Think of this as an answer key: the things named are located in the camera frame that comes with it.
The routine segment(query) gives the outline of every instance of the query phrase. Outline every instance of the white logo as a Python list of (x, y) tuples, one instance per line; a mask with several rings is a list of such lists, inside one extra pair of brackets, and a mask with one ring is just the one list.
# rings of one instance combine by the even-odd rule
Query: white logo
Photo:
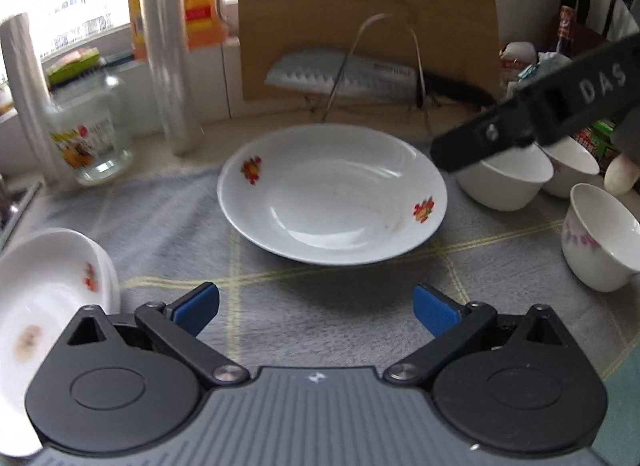
[(316, 383), (316, 385), (320, 382), (323, 382), (326, 379), (326, 375), (322, 372), (314, 372), (310, 376), (306, 377), (309, 381)]
[[(626, 83), (626, 74), (622, 71), (620, 64), (615, 63), (611, 67), (611, 73), (615, 78), (615, 82), (618, 86), (625, 86)], [(598, 75), (598, 85), (600, 88), (600, 92), (604, 97), (607, 92), (611, 92), (615, 87), (611, 82), (610, 78), (607, 78), (607, 75), (604, 72), (600, 72)], [(582, 93), (582, 97), (584, 98), (584, 102), (587, 104), (591, 104), (596, 99), (596, 85), (591, 82), (591, 80), (582, 80), (580, 82), (580, 91)]]

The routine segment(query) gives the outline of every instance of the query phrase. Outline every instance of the glass jar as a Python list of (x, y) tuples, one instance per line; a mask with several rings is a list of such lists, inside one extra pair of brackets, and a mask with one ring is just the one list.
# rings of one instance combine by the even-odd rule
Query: glass jar
[(122, 173), (133, 152), (124, 123), (126, 106), (122, 81), (108, 74), (104, 62), (90, 62), (65, 74), (49, 74), (52, 103), (49, 109), (51, 138), (78, 183), (92, 186)]

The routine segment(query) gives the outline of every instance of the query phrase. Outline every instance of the orange bottle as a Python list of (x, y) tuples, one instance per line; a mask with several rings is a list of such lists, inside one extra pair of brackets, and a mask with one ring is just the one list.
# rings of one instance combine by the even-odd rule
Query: orange bottle
[[(184, 19), (189, 49), (222, 43), (226, 26), (216, 16), (216, 0), (184, 0)], [(129, 17), (136, 59), (146, 59), (144, 25), (140, 0), (129, 0)]]

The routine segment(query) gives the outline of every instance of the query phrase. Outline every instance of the gray cloth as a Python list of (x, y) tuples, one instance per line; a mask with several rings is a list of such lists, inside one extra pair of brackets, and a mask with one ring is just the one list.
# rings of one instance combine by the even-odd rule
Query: gray cloth
[(123, 311), (170, 302), (204, 280), (218, 284), (220, 313), (200, 338), (252, 370), (388, 366), (431, 339), (412, 313), (412, 291), (424, 281), (504, 313), (552, 305), (606, 376), (638, 334), (638, 283), (602, 295), (575, 278), (558, 234), (566, 201), (541, 193), (521, 211), (498, 213), (445, 178), (449, 210), (436, 237), (363, 267), (303, 265), (246, 241), (220, 210), (215, 170), (46, 197), (39, 227), (100, 243), (120, 276)]

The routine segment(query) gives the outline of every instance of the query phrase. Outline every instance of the wooden cutting board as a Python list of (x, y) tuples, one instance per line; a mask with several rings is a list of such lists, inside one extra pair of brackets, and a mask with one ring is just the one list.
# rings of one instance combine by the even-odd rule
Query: wooden cutting board
[[(494, 0), (239, 0), (244, 99), (290, 95), (264, 84), (281, 55), (309, 47), (348, 51), (361, 23), (381, 12), (414, 27), (426, 70), (498, 96)], [(411, 36), (391, 21), (372, 25), (357, 53), (417, 67)]]

